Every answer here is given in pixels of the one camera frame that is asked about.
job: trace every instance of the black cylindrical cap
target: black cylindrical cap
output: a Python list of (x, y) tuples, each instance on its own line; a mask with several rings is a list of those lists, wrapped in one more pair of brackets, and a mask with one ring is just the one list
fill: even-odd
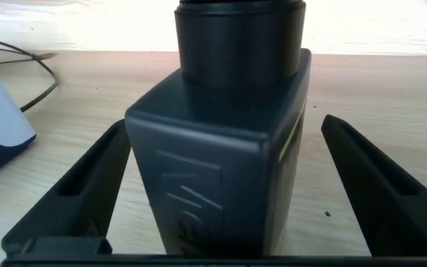
[(176, 10), (183, 75), (208, 88), (255, 88), (293, 76), (302, 0), (184, 0)]

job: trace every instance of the black bottle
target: black bottle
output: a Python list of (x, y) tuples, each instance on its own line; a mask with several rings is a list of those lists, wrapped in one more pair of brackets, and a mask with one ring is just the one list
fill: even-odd
[(126, 112), (168, 254), (269, 255), (288, 216), (311, 54), (305, 3), (181, 1), (181, 68)]

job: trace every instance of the wooden table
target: wooden table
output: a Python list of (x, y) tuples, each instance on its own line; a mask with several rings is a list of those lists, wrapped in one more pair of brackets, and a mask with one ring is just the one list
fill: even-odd
[[(62, 81), (26, 113), (36, 141), (0, 169), (0, 241), (129, 105), (179, 66), (177, 53), (63, 52), (47, 63)], [(51, 83), (34, 62), (1, 65), (0, 78), (19, 105)], [(369, 255), (320, 133), (327, 113), (350, 122), (427, 186), (427, 57), (314, 55), (280, 254)], [(108, 239), (116, 253), (164, 253), (132, 154)]]

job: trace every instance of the wire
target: wire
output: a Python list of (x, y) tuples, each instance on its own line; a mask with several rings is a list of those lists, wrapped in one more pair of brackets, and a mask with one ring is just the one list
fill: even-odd
[(42, 60), (44, 59), (43, 56), (38, 56), (34, 53), (29, 53), (25, 50), (22, 50), (21, 48), (15, 47), (11, 44), (6, 44), (4, 42), (0, 42), (0, 45), (10, 48), (10, 49), (0, 48), (0, 51), (30, 56), (30, 59), (19, 59), (19, 60), (7, 61), (7, 62), (0, 62), (0, 65), (6, 64), (6, 63), (14, 63), (14, 62), (37, 61), (37, 63), (39, 63), (54, 79), (53, 84), (48, 89), (46, 89), (44, 92), (42, 92), (32, 101), (30, 101), (29, 103), (21, 107), (21, 111), (25, 112), (31, 107), (33, 107), (34, 105), (36, 105), (37, 103), (39, 103), (41, 100), (43, 100), (47, 95), (49, 95), (49, 93), (51, 93), (59, 85), (59, 77), (46, 64), (44, 64), (44, 62), (42, 62)]

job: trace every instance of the wood grain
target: wood grain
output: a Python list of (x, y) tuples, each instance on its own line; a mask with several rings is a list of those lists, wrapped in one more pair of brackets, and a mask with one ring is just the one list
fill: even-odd
[[(177, 53), (61, 52), (47, 63), (62, 83), (26, 113), (36, 141), (0, 169), (0, 241), (129, 105), (179, 66)], [(51, 83), (33, 62), (0, 65), (0, 78), (19, 105)], [(314, 55), (279, 254), (369, 254), (320, 133), (328, 113), (350, 122), (427, 186), (427, 57)], [(133, 155), (108, 238), (116, 253), (164, 253)]]
[[(314, 53), (427, 54), (427, 0), (305, 0)], [(0, 0), (0, 40), (31, 50), (177, 51), (178, 0)]]

